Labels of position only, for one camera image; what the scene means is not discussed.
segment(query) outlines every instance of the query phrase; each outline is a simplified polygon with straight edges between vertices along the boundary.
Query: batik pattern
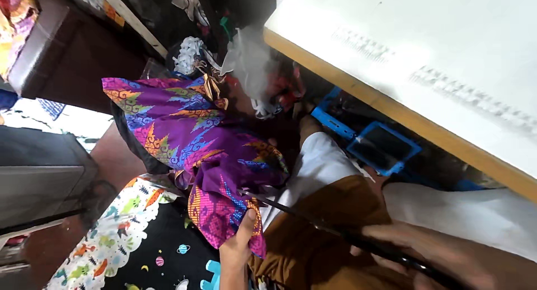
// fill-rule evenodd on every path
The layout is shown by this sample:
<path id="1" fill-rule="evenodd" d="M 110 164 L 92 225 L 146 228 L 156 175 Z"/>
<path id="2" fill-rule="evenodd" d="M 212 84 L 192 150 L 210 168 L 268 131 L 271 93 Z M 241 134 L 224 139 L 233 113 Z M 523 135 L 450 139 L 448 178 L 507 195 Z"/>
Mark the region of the batik pattern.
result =
<path id="1" fill-rule="evenodd" d="M 281 153 L 226 117 L 227 99 L 204 77 L 104 78 L 103 90 L 124 110 L 129 129 L 144 148 L 180 172 L 176 185 L 193 180 L 189 214 L 215 248 L 237 232 L 247 209 L 259 213 L 257 202 L 239 196 L 237 189 L 259 192 L 264 185 L 283 184 L 288 176 Z M 264 257 L 262 230 L 258 215 L 250 248 Z"/>

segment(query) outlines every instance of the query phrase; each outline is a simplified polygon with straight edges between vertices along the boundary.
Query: white fabric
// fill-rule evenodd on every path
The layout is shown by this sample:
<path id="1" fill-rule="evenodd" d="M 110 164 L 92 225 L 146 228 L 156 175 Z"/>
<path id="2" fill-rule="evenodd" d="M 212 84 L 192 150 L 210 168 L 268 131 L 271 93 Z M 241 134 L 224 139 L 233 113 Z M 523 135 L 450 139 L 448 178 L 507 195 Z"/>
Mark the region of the white fabric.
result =
<path id="1" fill-rule="evenodd" d="M 324 132 L 310 135 L 302 144 L 293 174 L 276 201 L 292 206 L 324 186 L 344 177 L 360 174 L 336 142 Z M 261 208 L 263 231 L 280 212 L 272 207 Z"/>
<path id="2" fill-rule="evenodd" d="M 446 192 L 392 183 L 383 193 L 393 219 L 537 261 L 537 205 L 513 191 Z"/>

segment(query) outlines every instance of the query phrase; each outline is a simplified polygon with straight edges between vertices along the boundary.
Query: colorful fabric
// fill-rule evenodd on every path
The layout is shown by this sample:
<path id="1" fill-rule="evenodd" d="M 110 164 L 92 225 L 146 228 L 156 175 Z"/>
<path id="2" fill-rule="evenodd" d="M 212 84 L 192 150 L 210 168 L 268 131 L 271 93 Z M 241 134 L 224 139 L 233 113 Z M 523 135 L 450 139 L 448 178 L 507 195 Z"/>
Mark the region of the colorful fabric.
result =
<path id="1" fill-rule="evenodd" d="M 0 0 L 0 75 L 4 80 L 37 19 L 35 0 Z"/>
<path id="2" fill-rule="evenodd" d="M 178 197 L 162 188 L 173 186 L 167 175 L 132 179 L 110 204 L 45 289 L 101 289 L 147 238 L 144 229 L 157 218 L 158 205 Z"/>
<path id="3" fill-rule="evenodd" d="M 257 211 L 249 246 L 265 256 L 255 199 L 238 188 L 259 192 L 288 176 L 281 153 L 225 116 L 214 81 L 104 78 L 104 92 L 124 110 L 129 129 L 144 148 L 176 170 L 176 185 L 192 183 L 189 216 L 209 243 L 219 248 L 238 230 L 246 210 Z"/>

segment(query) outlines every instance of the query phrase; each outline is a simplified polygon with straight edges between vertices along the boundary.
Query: hand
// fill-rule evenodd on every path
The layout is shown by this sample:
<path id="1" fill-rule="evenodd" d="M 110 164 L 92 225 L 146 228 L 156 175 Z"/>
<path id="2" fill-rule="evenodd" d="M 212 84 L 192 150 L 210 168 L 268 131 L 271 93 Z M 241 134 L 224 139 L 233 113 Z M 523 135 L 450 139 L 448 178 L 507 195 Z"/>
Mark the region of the hand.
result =
<path id="1" fill-rule="evenodd" d="M 529 289 L 537 285 L 537 264 L 520 256 L 431 229 L 405 223 L 363 228 L 365 236 L 400 246 L 475 289 Z M 351 247 L 351 254 L 360 249 Z M 443 289 L 422 273 L 372 255 L 383 267 L 413 277 L 416 290 Z"/>
<path id="2" fill-rule="evenodd" d="M 237 233 L 225 241 L 218 249 L 220 251 L 220 289 L 247 289 L 246 263 L 252 252 L 248 242 L 252 237 L 256 223 L 256 211 L 248 209 Z"/>

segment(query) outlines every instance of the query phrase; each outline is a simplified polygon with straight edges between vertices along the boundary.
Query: brown pants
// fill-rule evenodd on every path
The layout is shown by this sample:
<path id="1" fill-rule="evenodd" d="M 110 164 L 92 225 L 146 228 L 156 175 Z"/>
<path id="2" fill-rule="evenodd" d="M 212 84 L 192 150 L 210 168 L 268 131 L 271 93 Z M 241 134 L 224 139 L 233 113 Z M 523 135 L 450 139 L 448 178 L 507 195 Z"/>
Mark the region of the brown pants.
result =
<path id="1" fill-rule="evenodd" d="M 361 176 L 327 185 L 294 207 L 349 231 L 391 223 L 386 208 Z M 280 213 L 264 234 L 266 258 L 252 256 L 249 266 L 255 277 L 267 277 L 285 289 L 413 288 L 409 278 L 378 266 L 368 253 L 353 257 L 343 239 L 304 219 Z"/>

